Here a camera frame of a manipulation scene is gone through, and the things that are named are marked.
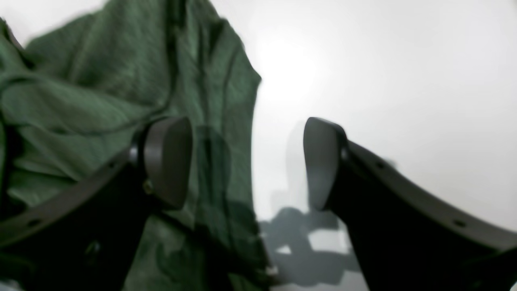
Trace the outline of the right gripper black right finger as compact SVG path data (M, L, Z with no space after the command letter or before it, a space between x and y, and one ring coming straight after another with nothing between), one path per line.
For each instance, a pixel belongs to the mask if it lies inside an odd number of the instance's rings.
M429 194L323 118L306 121L303 153L310 205L343 221L371 291L516 284L516 232Z

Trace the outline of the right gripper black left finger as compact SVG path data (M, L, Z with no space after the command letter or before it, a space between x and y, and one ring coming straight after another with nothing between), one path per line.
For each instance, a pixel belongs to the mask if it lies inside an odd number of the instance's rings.
M153 121L87 179L2 221L2 291L120 291L150 214L183 207L192 147L187 117Z

